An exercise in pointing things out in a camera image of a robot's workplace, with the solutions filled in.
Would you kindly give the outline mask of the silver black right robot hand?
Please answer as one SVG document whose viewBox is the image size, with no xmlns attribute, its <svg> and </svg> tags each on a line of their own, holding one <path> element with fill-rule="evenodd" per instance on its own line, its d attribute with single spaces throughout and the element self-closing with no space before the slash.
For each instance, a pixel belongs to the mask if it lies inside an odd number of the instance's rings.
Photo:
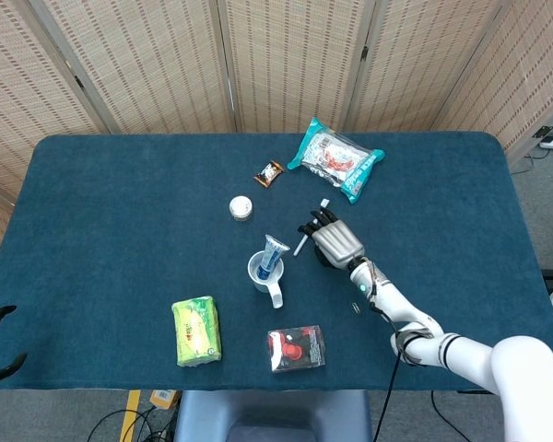
<svg viewBox="0 0 553 442">
<path fill-rule="evenodd" d="M 320 251 L 321 260 L 336 269 L 347 269 L 353 260 L 366 256 L 365 248 L 347 224 L 330 209 L 311 211 L 316 223 L 308 222 L 298 227 Z"/>
</svg>

